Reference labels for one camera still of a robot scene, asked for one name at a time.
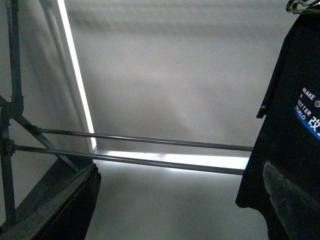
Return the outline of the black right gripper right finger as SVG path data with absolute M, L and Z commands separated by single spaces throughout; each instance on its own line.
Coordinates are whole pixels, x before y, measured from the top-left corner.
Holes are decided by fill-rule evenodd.
M 266 161 L 264 187 L 286 234 L 291 240 L 320 238 L 320 187 Z

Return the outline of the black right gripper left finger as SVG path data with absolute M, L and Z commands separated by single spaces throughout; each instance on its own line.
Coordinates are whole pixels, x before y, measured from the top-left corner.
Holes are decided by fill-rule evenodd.
M 4 231 L 2 240 L 84 240 L 101 184 L 96 164 L 85 168 L 62 189 Z

